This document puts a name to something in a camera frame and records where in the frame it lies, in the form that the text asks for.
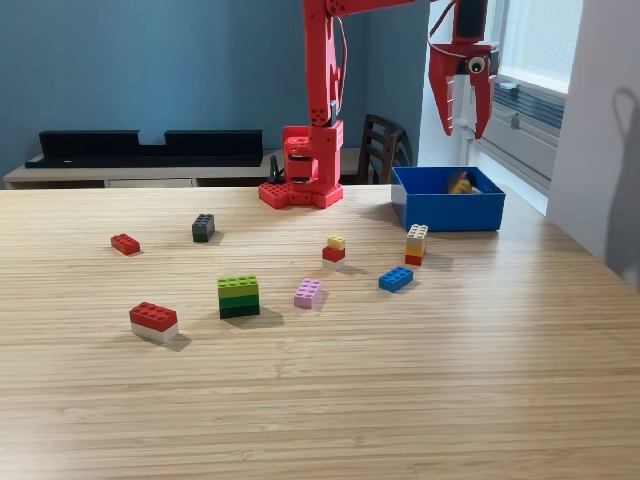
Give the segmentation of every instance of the blue lego brick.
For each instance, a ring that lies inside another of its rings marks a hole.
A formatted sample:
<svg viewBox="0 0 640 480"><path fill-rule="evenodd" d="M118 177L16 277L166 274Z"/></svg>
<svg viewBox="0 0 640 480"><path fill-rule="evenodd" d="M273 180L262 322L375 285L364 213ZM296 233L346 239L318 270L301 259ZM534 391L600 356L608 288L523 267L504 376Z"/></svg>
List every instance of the blue lego brick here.
<svg viewBox="0 0 640 480"><path fill-rule="evenodd" d="M413 270L404 267L396 267L385 273L378 280L378 287L391 293L395 293L402 287L413 282Z"/></svg>

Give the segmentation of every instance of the white wall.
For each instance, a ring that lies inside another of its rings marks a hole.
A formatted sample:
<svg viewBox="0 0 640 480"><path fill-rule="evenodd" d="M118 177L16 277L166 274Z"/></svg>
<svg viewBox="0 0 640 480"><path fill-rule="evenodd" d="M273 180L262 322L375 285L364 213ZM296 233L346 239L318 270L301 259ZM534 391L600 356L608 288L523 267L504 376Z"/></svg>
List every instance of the white wall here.
<svg viewBox="0 0 640 480"><path fill-rule="evenodd" d="M548 216L640 289L639 19L584 1Z"/></svg>
<svg viewBox="0 0 640 480"><path fill-rule="evenodd" d="M433 28L440 18L449 2L436 2L431 4L429 15L429 30ZM447 20L440 25L440 28L433 36L434 43L450 43L453 31L453 11L449 12ZM422 94L422 118L420 122L420 142L418 165L426 166L449 166L457 165L460 151L460 130L454 128L453 135L448 137L444 132L442 121L436 106L436 100L429 83L429 59L431 49L426 51L426 68L424 72L424 87ZM454 90L454 114L458 118L462 112L462 84L464 77L456 77Z"/></svg>

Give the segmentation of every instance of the dark green lego brick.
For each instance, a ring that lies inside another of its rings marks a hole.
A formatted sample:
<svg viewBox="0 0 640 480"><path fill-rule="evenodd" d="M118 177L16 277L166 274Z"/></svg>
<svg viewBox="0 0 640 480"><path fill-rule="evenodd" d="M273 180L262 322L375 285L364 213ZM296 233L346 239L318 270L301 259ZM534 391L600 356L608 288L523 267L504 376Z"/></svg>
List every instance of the dark green lego brick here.
<svg viewBox="0 0 640 480"><path fill-rule="evenodd" d="M218 298L246 297L259 293L255 275L218 279Z"/></svg>
<svg viewBox="0 0 640 480"><path fill-rule="evenodd" d="M215 232L209 232L208 234L194 233L193 241L196 243L208 243L209 240L211 240L211 237L213 237L214 233Z"/></svg>
<svg viewBox="0 0 640 480"><path fill-rule="evenodd" d="M243 297L229 297L219 299L220 310L225 308L252 307L260 305L260 295L245 295Z"/></svg>
<svg viewBox="0 0 640 480"><path fill-rule="evenodd" d="M251 317L254 315L260 315L260 305L252 305L250 307L235 307L235 308L220 309L221 320L225 320L227 318L236 318L236 317Z"/></svg>

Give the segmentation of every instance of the pink lego brick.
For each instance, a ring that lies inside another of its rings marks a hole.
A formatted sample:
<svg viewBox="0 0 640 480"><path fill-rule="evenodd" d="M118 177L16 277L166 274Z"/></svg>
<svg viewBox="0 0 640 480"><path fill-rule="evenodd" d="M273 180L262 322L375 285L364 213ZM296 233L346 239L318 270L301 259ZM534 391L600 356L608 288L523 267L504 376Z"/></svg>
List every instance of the pink lego brick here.
<svg viewBox="0 0 640 480"><path fill-rule="evenodd" d="M312 308L321 289L322 282L320 280L305 278L293 297L293 304L298 308Z"/></svg>

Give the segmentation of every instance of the stacked lego bricks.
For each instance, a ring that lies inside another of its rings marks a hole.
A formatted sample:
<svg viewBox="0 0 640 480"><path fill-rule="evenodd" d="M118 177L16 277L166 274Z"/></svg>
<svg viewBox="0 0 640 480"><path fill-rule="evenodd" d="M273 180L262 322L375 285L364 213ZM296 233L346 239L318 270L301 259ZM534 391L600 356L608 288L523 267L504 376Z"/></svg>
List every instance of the stacked lego bricks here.
<svg viewBox="0 0 640 480"><path fill-rule="evenodd" d="M173 310L143 302L129 312L131 331L149 340L167 343L178 333L178 316Z"/></svg>
<svg viewBox="0 0 640 480"><path fill-rule="evenodd" d="M427 233L429 228L426 225L413 225L407 234L407 246L405 248L404 263L420 267L422 257L427 251Z"/></svg>
<svg viewBox="0 0 640 480"><path fill-rule="evenodd" d="M327 239L327 246L322 250L322 265L329 270L340 270L344 267L346 255L344 238L332 235Z"/></svg>
<svg viewBox="0 0 640 480"><path fill-rule="evenodd" d="M220 318L260 315L260 292L255 275L218 279Z"/></svg>

